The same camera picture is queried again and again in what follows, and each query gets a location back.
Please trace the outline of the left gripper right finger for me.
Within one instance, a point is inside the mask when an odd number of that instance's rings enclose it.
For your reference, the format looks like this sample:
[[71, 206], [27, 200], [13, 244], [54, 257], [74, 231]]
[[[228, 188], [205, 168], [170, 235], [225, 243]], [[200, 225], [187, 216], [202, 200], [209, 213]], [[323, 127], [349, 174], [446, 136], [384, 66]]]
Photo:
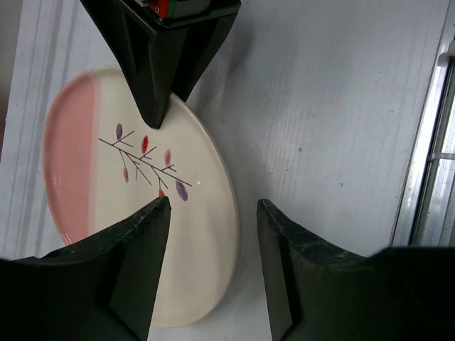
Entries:
[[273, 340], [453, 340], [454, 250], [359, 256], [257, 203]]

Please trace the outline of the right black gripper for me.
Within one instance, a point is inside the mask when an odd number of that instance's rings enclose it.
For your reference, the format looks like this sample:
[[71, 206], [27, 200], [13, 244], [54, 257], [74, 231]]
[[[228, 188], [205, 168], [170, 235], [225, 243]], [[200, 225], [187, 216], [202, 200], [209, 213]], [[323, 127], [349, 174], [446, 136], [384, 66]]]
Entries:
[[171, 91], [184, 102], [230, 32], [240, 1], [99, 1], [82, 5], [116, 58], [144, 122], [159, 127], [151, 27], [189, 29]]

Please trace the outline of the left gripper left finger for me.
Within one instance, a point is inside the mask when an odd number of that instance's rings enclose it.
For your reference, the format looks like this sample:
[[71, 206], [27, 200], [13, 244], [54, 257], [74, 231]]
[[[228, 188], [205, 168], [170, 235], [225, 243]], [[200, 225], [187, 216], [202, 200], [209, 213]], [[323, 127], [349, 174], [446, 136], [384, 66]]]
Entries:
[[44, 257], [1, 260], [2, 340], [146, 340], [170, 230], [158, 197]]

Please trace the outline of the pink cream floral plate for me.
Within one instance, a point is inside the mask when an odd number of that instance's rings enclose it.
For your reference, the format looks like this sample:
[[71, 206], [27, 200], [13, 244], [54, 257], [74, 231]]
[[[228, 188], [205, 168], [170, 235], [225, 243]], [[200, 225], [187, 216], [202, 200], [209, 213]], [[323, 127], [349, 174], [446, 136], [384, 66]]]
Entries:
[[118, 67], [89, 70], [55, 97], [42, 151], [48, 206], [66, 244], [169, 199], [153, 324], [180, 327], [214, 309], [233, 277], [239, 217], [224, 161], [181, 99], [170, 96], [152, 129]]

